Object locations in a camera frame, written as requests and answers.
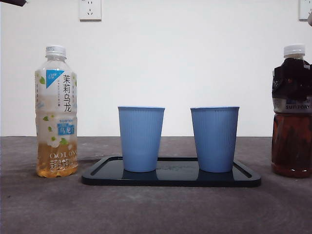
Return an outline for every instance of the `tray rim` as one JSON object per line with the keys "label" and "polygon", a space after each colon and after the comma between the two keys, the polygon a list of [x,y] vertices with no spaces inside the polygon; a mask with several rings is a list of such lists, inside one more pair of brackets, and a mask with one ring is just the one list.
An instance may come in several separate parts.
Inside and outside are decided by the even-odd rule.
{"label": "tray rim", "polygon": [[[86,185],[98,186],[159,186],[159,187],[241,187],[251,188],[261,185],[261,175],[253,171],[238,160],[234,160],[234,167],[245,174],[246,180],[237,181],[197,181],[197,180],[133,180],[133,179],[103,179],[93,177],[94,171],[99,171],[106,163],[122,160],[122,156],[104,156],[90,166],[81,176],[81,182]],[[160,156],[158,161],[197,161],[197,157]]]}

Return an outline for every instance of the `wall socket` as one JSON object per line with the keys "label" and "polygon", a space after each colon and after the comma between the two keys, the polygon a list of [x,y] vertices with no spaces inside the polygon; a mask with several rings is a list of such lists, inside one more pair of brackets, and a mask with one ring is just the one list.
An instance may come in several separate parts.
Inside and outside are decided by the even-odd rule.
{"label": "wall socket", "polygon": [[102,20],[102,0],[80,0],[79,19]]}
{"label": "wall socket", "polygon": [[299,20],[306,21],[312,12],[312,0],[299,0]]}

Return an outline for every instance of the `plastic cup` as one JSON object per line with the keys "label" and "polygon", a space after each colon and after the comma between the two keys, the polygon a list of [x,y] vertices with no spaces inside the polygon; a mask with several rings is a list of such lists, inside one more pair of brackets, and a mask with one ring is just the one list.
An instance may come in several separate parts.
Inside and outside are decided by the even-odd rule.
{"label": "plastic cup", "polygon": [[191,108],[199,168],[229,172],[233,167],[239,107]]}
{"label": "plastic cup", "polygon": [[124,169],[156,169],[165,108],[119,106],[119,126]]}

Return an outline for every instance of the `cup rim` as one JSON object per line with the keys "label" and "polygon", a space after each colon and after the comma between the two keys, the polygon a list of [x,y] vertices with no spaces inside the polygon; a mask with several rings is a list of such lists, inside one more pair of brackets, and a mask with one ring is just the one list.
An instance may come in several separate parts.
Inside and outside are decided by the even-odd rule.
{"label": "cup rim", "polygon": [[239,109],[239,106],[206,106],[206,107],[191,107],[191,110],[203,109]]}
{"label": "cup rim", "polygon": [[157,107],[157,106],[118,106],[118,109],[161,109],[164,110],[165,107]]}

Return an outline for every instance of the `bottle cap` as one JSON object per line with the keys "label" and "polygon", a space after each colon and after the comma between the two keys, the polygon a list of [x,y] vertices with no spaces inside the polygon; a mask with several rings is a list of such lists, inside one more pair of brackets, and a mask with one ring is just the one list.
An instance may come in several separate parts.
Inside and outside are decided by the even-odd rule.
{"label": "bottle cap", "polygon": [[287,55],[302,54],[305,55],[304,44],[293,44],[284,47],[284,57]]}
{"label": "bottle cap", "polygon": [[45,49],[45,56],[56,55],[66,58],[66,49],[61,45],[48,45]]}

